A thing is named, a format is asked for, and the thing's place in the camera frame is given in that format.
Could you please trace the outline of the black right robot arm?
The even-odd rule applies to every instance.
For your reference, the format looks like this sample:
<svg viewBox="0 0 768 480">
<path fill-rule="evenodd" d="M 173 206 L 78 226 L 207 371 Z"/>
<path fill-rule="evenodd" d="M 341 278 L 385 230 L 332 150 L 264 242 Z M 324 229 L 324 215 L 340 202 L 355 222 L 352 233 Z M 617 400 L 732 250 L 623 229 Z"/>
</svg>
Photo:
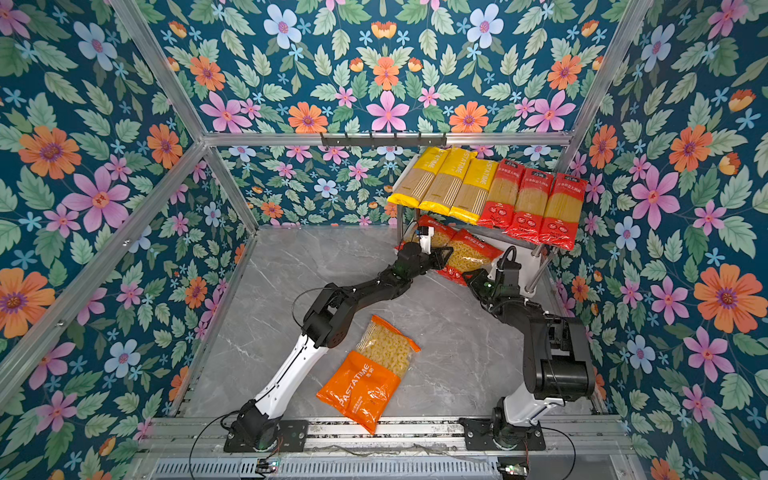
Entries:
<svg viewBox="0 0 768 480">
<path fill-rule="evenodd" d="M 585 326 L 525 297 L 519 285 L 521 268 L 517 249 L 511 246 L 497 260 L 493 277 L 477 269 L 462 278 L 487 313 L 523 335 L 524 383 L 494 408 L 493 443 L 502 450 L 541 450 L 541 418 L 555 407 L 591 397 L 596 374 Z"/>
</svg>

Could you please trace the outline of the orange macaroni pasta bag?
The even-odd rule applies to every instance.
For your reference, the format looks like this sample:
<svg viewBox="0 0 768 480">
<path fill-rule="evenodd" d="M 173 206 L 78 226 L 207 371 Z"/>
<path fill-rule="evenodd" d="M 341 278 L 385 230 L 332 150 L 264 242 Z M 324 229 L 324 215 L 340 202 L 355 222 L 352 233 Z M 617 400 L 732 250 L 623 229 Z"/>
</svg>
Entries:
<svg viewBox="0 0 768 480">
<path fill-rule="evenodd" d="M 316 398 L 374 435 L 412 356 L 420 350 L 414 340 L 374 315 L 360 342 Z"/>
</svg>

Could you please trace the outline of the red fusilli pasta bag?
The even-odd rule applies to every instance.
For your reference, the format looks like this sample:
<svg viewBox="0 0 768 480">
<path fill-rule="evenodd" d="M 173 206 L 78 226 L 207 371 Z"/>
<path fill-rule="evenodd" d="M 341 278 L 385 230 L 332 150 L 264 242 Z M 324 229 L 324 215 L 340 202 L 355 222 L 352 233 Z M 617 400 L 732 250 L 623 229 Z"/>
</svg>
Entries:
<svg viewBox="0 0 768 480">
<path fill-rule="evenodd" d="M 457 283 L 466 285 L 463 274 L 484 269 L 489 272 L 492 262 L 502 255 L 502 251 L 488 244 L 466 229 L 461 229 L 448 242 L 451 253 L 445 267 L 438 274 Z"/>
</svg>

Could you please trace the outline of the red spaghetti bag front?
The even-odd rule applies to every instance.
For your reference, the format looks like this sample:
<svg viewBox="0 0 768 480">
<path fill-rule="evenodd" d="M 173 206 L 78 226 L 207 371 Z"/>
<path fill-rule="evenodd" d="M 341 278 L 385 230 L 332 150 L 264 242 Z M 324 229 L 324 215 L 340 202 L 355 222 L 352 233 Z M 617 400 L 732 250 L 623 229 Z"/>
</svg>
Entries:
<svg viewBox="0 0 768 480">
<path fill-rule="evenodd" d="M 477 224 L 487 228 L 511 226 L 525 167 L 511 159 L 499 163 Z"/>
</svg>

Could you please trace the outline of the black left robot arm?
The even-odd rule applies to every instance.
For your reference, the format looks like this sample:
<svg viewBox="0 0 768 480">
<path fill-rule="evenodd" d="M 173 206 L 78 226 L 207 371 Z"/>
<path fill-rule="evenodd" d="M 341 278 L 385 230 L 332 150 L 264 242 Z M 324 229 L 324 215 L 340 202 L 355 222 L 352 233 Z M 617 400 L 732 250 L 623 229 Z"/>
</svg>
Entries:
<svg viewBox="0 0 768 480">
<path fill-rule="evenodd" d="M 397 252 L 395 262 L 374 279 L 320 288 L 299 323 L 301 335 L 290 355 L 268 384 L 234 413 L 225 450 L 267 451 L 276 446 L 278 425 L 291 398 L 314 365 L 342 343 L 357 311 L 400 297 L 418 276 L 444 269 L 452 253 L 451 247 L 432 247 L 425 252 L 420 243 L 408 242 Z"/>
</svg>

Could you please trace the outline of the red spaghetti bag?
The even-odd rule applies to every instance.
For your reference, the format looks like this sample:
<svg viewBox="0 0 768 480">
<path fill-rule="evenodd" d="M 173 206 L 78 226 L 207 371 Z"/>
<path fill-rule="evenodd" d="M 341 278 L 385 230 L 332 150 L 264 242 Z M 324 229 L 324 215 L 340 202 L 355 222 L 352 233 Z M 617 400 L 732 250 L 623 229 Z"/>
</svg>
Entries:
<svg viewBox="0 0 768 480">
<path fill-rule="evenodd" d="M 499 163 L 477 224 L 487 228 L 511 226 L 525 167 L 511 159 Z"/>
<path fill-rule="evenodd" d="M 541 243 L 567 251 L 574 248 L 586 187 L 583 179 L 556 175 L 539 230 Z"/>
<path fill-rule="evenodd" d="M 540 229 L 554 176 L 536 169 L 523 174 L 513 217 L 504 233 L 512 238 L 539 244 Z"/>
</svg>

